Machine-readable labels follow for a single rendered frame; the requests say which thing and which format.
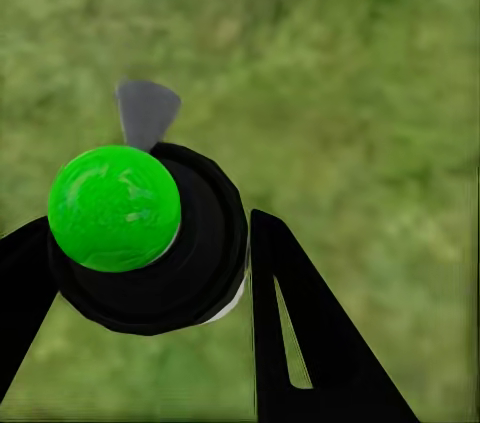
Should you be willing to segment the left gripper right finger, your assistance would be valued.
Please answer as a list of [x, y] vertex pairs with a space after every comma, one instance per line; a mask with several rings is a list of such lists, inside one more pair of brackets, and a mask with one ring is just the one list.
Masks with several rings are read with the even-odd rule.
[[[251, 210], [258, 423], [419, 423], [295, 235]], [[290, 383], [277, 278], [313, 389]]]

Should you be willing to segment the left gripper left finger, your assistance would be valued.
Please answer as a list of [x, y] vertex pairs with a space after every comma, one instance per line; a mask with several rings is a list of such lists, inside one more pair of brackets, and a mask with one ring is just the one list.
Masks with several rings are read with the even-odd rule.
[[46, 215], [0, 239], [0, 407], [59, 290], [48, 227]]

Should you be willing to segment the pesticide atomizer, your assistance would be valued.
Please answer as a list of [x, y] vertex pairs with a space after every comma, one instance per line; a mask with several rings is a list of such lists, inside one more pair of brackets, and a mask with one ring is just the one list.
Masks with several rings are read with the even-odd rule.
[[183, 108], [174, 91], [145, 79], [115, 89], [126, 146], [77, 156], [49, 195], [58, 289], [112, 332], [153, 336], [222, 319], [251, 263], [240, 191], [215, 161], [158, 142]]

